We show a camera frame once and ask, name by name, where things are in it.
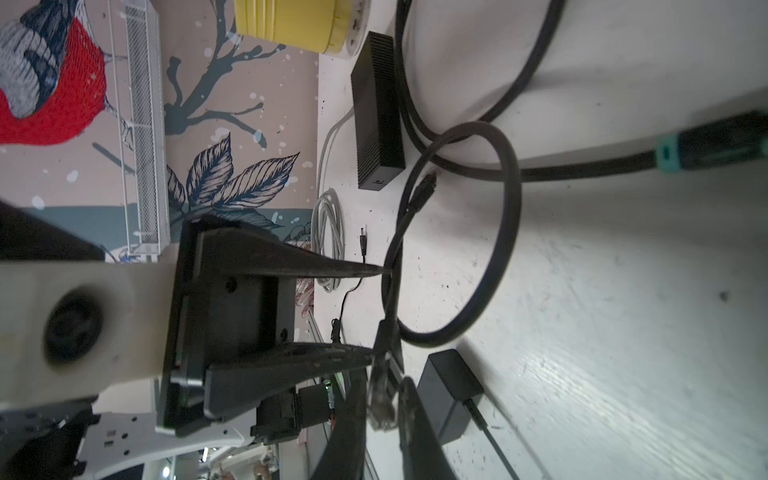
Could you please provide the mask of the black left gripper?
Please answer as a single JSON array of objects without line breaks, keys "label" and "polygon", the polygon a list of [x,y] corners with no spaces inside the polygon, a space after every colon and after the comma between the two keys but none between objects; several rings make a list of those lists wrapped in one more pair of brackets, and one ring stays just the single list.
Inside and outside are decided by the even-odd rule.
[{"label": "black left gripper", "polygon": [[383,274],[382,266],[324,257],[242,221],[213,215],[185,221],[157,429],[185,437],[303,381],[369,366],[374,350],[368,347],[287,343],[295,278]]}]

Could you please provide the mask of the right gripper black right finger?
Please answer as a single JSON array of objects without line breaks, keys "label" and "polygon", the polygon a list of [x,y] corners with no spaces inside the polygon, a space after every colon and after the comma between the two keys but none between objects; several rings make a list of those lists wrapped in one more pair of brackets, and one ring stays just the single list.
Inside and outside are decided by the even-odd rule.
[{"label": "right gripper black right finger", "polygon": [[456,480],[410,377],[399,386],[397,425],[405,480]]}]

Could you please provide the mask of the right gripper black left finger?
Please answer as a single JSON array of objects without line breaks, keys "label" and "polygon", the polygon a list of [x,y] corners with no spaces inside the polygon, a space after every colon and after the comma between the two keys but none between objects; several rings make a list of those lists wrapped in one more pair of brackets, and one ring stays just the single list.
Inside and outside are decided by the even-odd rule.
[{"label": "right gripper black left finger", "polygon": [[361,479],[366,450],[367,378],[364,369],[350,373],[351,386],[336,427],[311,479]]}]

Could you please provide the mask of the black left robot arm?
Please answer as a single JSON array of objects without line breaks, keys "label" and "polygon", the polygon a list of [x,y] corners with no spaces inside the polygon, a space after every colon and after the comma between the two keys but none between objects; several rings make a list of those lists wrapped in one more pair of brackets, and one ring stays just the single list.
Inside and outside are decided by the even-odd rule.
[{"label": "black left robot arm", "polygon": [[22,210],[1,208],[1,474],[72,479],[108,387],[157,378],[159,431],[188,437],[297,384],[347,371],[352,384],[314,471],[358,479],[366,443],[369,348],[292,341],[300,278],[364,278],[241,221],[186,222],[178,258],[109,263],[102,251]]}]

